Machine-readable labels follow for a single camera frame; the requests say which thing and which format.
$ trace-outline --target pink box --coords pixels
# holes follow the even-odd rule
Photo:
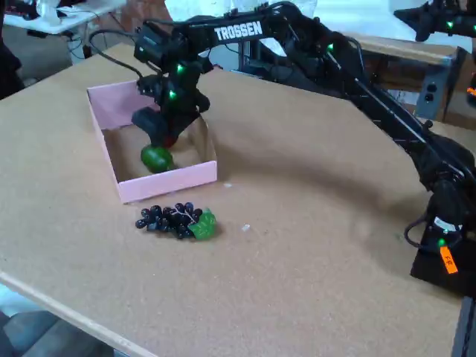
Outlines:
[[[216,152],[202,117],[170,150],[179,168],[153,175],[140,157],[149,137],[131,122],[136,110],[155,106],[153,99],[139,95],[135,81],[90,88],[88,97],[97,138],[123,203],[217,180]]]

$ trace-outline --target grape bunch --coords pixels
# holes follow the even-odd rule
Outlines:
[[[161,209],[160,206],[152,206],[141,211],[142,219],[135,223],[135,227],[147,227],[148,231],[170,232],[178,239],[194,238],[195,235],[188,227],[197,224],[202,214],[203,211],[200,208],[195,209],[192,202],[185,205],[177,203],[174,208]]]

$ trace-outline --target green lime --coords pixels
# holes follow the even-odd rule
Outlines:
[[[163,173],[173,167],[173,158],[164,147],[147,145],[141,151],[141,160],[151,173]]]

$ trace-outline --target tan tabletop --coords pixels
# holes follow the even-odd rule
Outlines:
[[[94,57],[0,102],[1,282],[133,356],[450,355],[460,298],[408,275],[402,239],[428,194],[362,113],[214,71],[220,181],[121,205],[86,88],[134,78]],[[216,214],[216,239],[135,229],[142,207],[186,201]]]

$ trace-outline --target black chair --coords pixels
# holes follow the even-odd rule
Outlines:
[[[0,0],[0,100],[24,88],[23,82],[16,73],[22,67],[22,64],[3,43],[4,11],[5,0]]]

